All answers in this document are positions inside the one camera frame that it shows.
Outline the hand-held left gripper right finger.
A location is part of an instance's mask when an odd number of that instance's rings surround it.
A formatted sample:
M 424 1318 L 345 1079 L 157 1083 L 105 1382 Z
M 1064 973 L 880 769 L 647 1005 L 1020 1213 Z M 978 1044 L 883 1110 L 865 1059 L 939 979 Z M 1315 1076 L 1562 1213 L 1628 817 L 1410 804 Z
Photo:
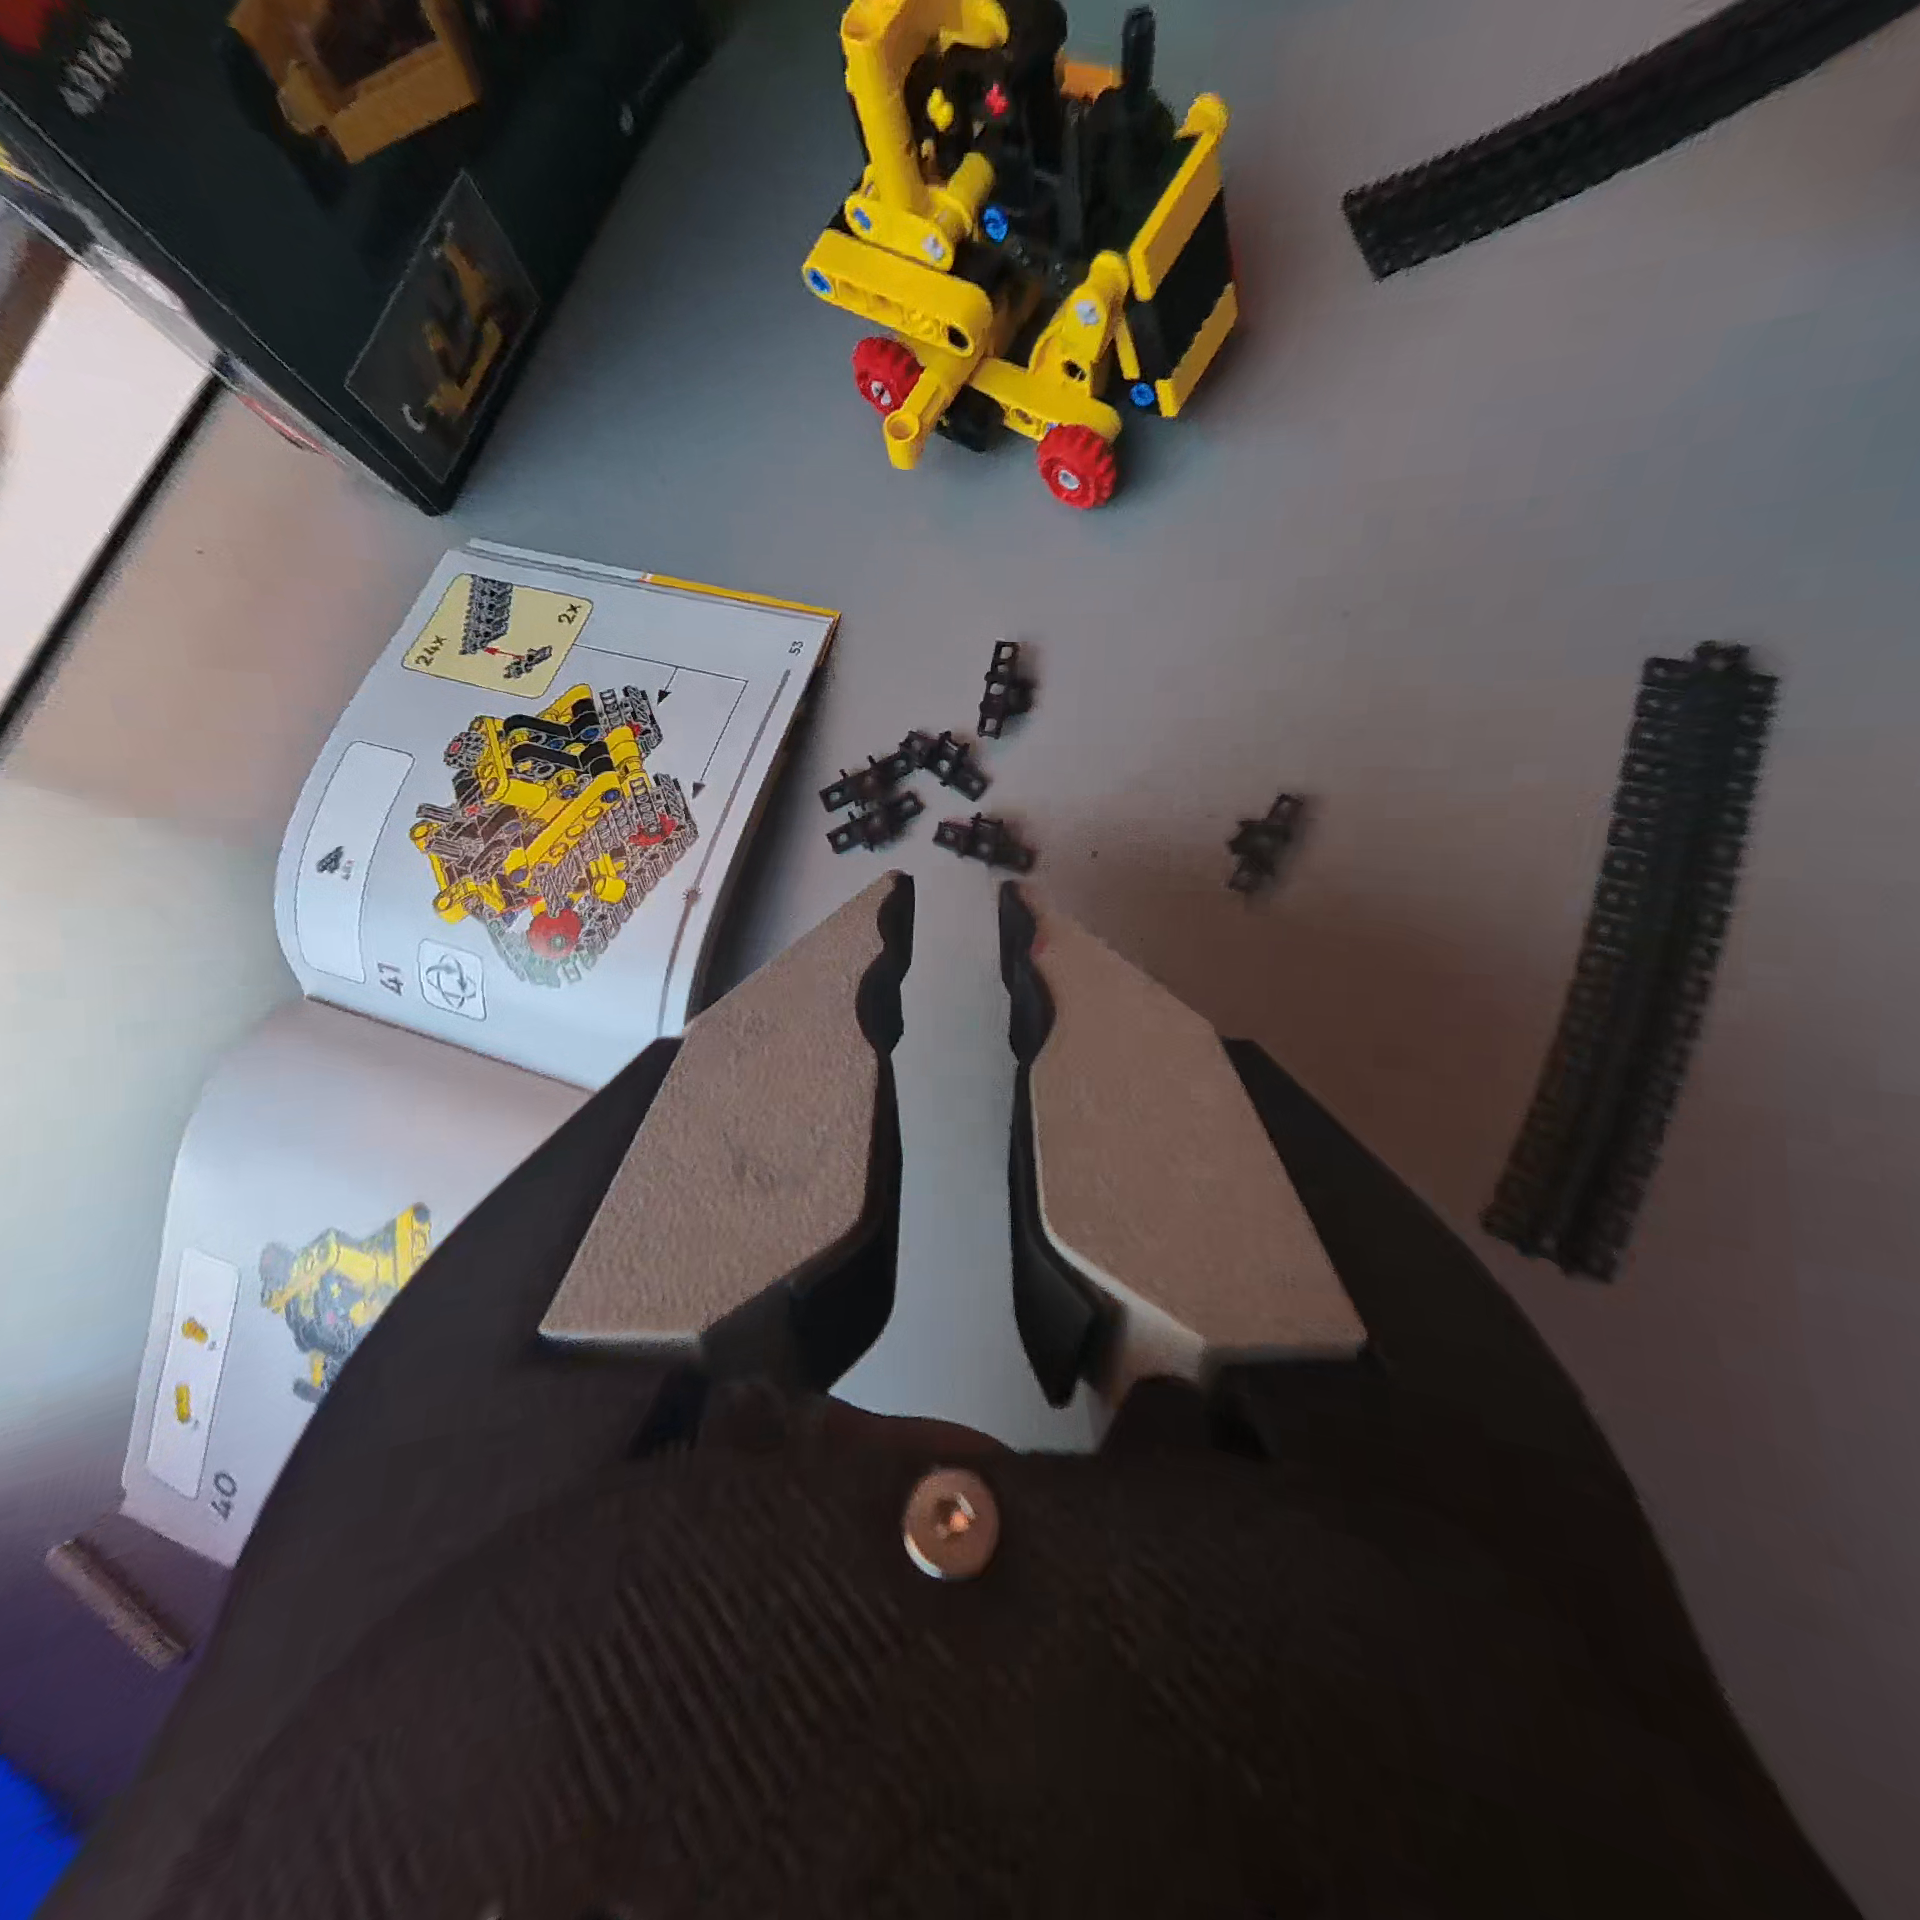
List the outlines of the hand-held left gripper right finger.
M 1049 1405 L 1345 1364 L 1361 1312 L 1210 1019 L 1008 880 L 1015 1326 Z

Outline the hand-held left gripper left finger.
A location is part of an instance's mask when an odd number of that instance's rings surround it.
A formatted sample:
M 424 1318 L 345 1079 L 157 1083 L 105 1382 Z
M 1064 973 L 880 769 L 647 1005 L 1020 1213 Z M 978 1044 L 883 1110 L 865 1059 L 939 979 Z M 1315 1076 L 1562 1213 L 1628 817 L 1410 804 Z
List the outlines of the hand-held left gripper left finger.
M 853 1372 L 896 1297 L 915 918 L 887 870 L 689 1022 L 541 1339 L 804 1395 Z

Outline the blue plastic bin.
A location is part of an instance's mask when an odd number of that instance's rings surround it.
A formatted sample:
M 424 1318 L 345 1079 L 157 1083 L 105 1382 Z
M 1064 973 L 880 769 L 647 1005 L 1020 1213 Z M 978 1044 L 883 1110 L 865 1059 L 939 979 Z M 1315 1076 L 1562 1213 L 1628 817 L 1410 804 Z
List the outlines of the blue plastic bin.
M 3 1758 L 3 1918 L 34 1918 L 81 1844 L 66 1805 Z

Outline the small wooden stick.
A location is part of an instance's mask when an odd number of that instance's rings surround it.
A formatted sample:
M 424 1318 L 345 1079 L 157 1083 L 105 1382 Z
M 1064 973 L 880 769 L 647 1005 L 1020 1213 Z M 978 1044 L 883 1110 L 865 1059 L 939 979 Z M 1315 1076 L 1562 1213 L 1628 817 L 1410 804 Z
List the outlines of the small wooden stick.
M 145 1667 L 164 1672 L 185 1661 L 191 1646 L 183 1631 L 95 1542 L 57 1542 L 43 1553 L 43 1565 L 53 1581 Z

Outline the black lego track strip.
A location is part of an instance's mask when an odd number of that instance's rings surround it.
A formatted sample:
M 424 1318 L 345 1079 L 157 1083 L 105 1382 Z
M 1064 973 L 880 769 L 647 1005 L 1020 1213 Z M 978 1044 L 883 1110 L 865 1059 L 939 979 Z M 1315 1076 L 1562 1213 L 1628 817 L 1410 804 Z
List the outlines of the black lego track strip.
M 1575 201 L 1706 135 L 1915 1 L 1735 1 L 1499 127 L 1349 190 L 1341 214 L 1377 281 Z
M 1739 641 L 1644 663 L 1568 991 L 1481 1228 L 1568 1277 L 1625 1260 L 1708 1019 L 1778 680 Z

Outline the dark cardboard lego box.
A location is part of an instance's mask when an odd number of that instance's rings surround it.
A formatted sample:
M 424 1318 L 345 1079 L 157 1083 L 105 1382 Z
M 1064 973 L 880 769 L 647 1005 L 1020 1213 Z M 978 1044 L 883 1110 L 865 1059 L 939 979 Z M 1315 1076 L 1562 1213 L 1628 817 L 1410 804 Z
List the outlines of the dark cardboard lego box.
M 709 7 L 4 5 L 4 152 L 293 439 L 464 488 Z

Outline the lego instruction booklet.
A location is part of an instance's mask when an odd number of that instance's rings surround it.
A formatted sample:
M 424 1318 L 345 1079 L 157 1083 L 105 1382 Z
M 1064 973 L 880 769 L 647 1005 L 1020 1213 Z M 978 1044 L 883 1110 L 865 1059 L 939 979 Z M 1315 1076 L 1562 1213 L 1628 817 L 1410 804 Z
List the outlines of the lego instruction booklet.
M 124 1513 L 232 1567 L 367 1332 L 682 1033 L 840 614 L 493 542 L 436 565 L 282 836 L 300 997 L 177 1153 Z

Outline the yellow lego bulldozer model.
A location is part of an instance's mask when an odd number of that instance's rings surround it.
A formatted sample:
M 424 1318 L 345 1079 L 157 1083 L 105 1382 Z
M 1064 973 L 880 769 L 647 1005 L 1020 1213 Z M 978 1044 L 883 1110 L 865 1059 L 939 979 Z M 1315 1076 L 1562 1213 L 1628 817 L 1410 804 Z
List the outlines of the yellow lego bulldozer model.
M 1064 5 L 848 5 L 863 169 L 802 279 L 869 329 L 851 366 L 889 467 L 1010 435 L 1055 500 L 1092 512 L 1124 422 L 1175 417 L 1237 329 L 1232 113 L 1161 96 L 1153 7 L 1115 64 L 1065 37 Z

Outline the pile of track pieces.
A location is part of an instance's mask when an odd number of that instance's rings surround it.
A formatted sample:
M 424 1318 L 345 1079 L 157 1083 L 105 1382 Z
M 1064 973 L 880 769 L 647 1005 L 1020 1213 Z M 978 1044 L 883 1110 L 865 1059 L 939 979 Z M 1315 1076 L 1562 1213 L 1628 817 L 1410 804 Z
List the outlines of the pile of track pieces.
M 980 806 L 992 787 L 980 752 L 1031 712 L 1035 691 L 1023 641 L 1000 637 L 983 675 L 971 735 L 911 729 L 887 755 L 869 757 L 821 788 L 821 804 L 833 816 L 825 832 L 831 852 L 843 856 L 899 845 L 907 830 L 928 816 L 925 798 L 916 788 L 916 782 L 925 780 L 948 799 L 970 804 L 967 812 L 933 823 L 931 841 L 937 849 L 995 872 L 1034 872 L 1039 852 L 1023 832 Z

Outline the single black track link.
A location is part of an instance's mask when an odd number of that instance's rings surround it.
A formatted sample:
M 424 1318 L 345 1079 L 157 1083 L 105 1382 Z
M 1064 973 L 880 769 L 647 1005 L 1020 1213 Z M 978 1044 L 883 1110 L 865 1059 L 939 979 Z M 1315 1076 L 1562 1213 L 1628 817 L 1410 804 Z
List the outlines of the single black track link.
M 1279 793 L 1263 816 L 1239 820 L 1227 841 L 1232 861 L 1227 888 L 1252 897 L 1273 887 L 1285 872 L 1307 814 L 1307 798 L 1288 791 Z

